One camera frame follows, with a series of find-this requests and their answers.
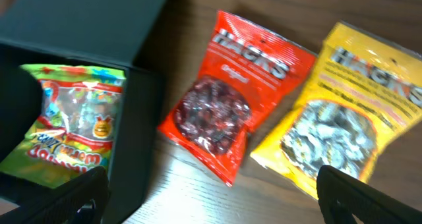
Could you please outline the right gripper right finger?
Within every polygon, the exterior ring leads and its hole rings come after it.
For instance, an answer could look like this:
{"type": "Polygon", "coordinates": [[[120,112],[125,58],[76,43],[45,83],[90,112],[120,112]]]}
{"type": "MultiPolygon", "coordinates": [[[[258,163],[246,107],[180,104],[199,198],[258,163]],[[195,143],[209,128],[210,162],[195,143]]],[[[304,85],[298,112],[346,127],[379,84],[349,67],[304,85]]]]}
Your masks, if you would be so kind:
{"type": "Polygon", "coordinates": [[[316,180],[318,204],[326,224],[420,224],[421,212],[336,168],[323,165],[316,180]]]}

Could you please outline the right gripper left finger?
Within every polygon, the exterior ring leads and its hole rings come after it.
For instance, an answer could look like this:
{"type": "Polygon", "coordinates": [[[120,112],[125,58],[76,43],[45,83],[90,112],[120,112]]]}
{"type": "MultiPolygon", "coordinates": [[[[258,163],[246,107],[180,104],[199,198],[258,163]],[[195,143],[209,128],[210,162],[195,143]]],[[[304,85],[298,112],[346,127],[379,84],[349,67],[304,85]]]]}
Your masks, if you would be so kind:
{"type": "Polygon", "coordinates": [[[97,223],[109,200],[108,177],[95,167],[1,215],[2,223],[97,223]]]}

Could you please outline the green Haribo gummy bag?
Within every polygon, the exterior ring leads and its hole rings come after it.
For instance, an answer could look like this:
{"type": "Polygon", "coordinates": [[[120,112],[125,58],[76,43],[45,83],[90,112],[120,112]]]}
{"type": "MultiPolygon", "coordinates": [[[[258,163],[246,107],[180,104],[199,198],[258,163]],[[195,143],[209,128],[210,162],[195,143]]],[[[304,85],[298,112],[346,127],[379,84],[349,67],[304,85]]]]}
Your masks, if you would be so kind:
{"type": "Polygon", "coordinates": [[[121,69],[25,64],[41,85],[40,116],[1,162],[1,172],[48,188],[107,168],[123,86],[121,69]]]}

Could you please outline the red Hacks candy bag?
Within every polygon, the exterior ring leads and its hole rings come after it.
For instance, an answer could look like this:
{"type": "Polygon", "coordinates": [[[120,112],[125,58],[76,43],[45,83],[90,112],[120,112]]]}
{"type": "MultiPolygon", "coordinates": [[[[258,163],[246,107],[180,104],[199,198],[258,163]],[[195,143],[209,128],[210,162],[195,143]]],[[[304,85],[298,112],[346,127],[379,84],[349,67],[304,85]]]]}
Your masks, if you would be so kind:
{"type": "Polygon", "coordinates": [[[247,135],[307,77],[312,51],[218,11],[196,80],[158,127],[232,186],[247,135]]]}

